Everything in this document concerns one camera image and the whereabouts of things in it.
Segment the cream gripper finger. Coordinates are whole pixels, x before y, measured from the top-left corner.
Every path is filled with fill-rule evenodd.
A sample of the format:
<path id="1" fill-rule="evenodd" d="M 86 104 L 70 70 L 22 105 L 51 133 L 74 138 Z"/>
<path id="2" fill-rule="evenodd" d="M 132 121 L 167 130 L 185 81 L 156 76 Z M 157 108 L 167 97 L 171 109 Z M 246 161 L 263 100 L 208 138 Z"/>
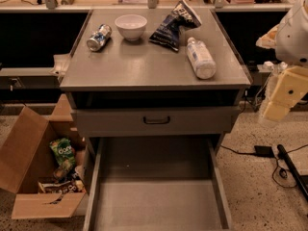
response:
<path id="1" fill-rule="evenodd" d="M 262 112 L 262 116 L 270 121 L 280 121 L 289 111 L 288 107 L 269 101 Z"/>

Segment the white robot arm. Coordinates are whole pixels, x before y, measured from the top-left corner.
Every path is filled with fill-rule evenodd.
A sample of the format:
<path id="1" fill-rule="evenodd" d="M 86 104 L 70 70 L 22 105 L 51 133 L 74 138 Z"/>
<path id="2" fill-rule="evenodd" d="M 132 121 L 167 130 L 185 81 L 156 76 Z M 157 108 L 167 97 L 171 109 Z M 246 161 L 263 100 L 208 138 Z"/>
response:
<path id="1" fill-rule="evenodd" d="M 280 23 L 258 38 L 256 45 L 274 49 L 287 67 L 268 78 L 259 122 L 273 126 L 308 93 L 308 0 L 296 0 Z"/>

